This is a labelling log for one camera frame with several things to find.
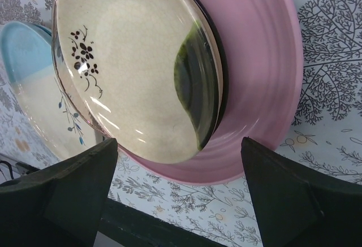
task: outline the cream plate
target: cream plate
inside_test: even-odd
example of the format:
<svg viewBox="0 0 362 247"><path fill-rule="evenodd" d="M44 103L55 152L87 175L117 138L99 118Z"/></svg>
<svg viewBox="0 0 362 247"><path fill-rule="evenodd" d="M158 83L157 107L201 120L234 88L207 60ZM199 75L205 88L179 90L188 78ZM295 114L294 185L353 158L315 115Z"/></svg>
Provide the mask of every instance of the cream plate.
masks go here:
<svg viewBox="0 0 362 247"><path fill-rule="evenodd" d="M215 130L222 92L209 39L189 0L56 4L54 37L68 68L65 79L104 132L159 163L182 162L202 150Z"/></svg>

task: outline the blue plate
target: blue plate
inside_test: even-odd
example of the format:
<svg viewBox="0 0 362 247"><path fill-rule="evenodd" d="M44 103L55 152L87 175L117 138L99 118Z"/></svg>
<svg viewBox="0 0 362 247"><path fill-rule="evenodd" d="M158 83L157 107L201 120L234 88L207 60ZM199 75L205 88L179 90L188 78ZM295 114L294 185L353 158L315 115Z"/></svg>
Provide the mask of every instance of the blue plate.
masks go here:
<svg viewBox="0 0 362 247"><path fill-rule="evenodd" d="M73 157L102 141L61 90L51 56L50 29L7 23L0 33L0 52L21 109L57 157Z"/></svg>

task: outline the black flower pattern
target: black flower pattern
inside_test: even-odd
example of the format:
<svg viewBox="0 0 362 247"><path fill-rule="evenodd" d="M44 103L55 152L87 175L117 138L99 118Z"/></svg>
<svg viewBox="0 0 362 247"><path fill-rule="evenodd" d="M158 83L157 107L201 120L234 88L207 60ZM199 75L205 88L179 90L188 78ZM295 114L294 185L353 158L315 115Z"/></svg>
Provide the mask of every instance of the black flower pattern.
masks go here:
<svg viewBox="0 0 362 247"><path fill-rule="evenodd" d="M94 61L93 48L92 44L94 42L87 43L88 29L86 26L83 26L84 29L78 29L70 33L69 39L72 42L71 55L74 57L74 69L77 70L80 74L81 79L87 81L87 88L85 92L91 86L91 82L94 83L94 87L99 90L99 97L103 95L103 90L97 83L97 78L95 75L99 74L98 64Z"/></svg>

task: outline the plate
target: plate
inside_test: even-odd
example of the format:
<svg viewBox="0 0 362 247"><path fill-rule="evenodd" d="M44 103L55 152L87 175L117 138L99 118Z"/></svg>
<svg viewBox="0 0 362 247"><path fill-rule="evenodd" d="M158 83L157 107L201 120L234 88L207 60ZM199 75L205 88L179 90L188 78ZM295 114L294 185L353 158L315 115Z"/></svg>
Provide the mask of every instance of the plate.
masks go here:
<svg viewBox="0 0 362 247"><path fill-rule="evenodd" d="M51 58L51 32L13 21L0 35L6 72L21 109L60 159L93 147L102 136L87 125L61 91Z"/></svg>
<svg viewBox="0 0 362 247"><path fill-rule="evenodd" d="M200 17L200 21L203 24L206 34L209 36L209 42L211 44L212 50L214 51L216 66L218 70L219 77L219 115L217 120L216 128L221 123L222 117L225 112L226 103L227 103L227 95L229 93L229 74L227 71L227 59L225 50L222 44L222 40L220 38L219 32L214 24L214 21L210 17L208 11L205 9L204 5L200 2L200 0L189 0L190 4L193 6L198 16Z"/></svg>
<svg viewBox="0 0 362 247"><path fill-rule="evenodd" d="M72 81L107 136L159 163L185 161L205 147L222 92L208 36L187 0L56 4L68 70L59 79Z"/></svg>
<svg viewBox="0 0 362 247"><path fill-rule="evenodd" d="M212 185L244 174L244 136L275 150L293 120L303 78L303 49L293 0L200 0L225 48L229 98L205 149L180 164L161 165L130 154L157 175Z"/></svg>

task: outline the patterned background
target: patterned background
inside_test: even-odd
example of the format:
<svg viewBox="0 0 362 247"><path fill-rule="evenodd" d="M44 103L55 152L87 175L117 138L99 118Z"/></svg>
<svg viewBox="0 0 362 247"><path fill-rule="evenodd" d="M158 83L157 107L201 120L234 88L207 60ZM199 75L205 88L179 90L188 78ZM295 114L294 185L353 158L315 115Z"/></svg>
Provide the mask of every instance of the patterned background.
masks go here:
<svg viewBox="0 0 362 247"><path fill-rule="evenodd" d="M304 41L304 80L278 153L362 184L362 0L294 0ZM0 0L0 24L49 26L52 0ZM59 160L28 123L0 60L1 153L44 168ZM245 178L212 187L173 183L120 155L109 197L232 247L262 246Z"/></svg>

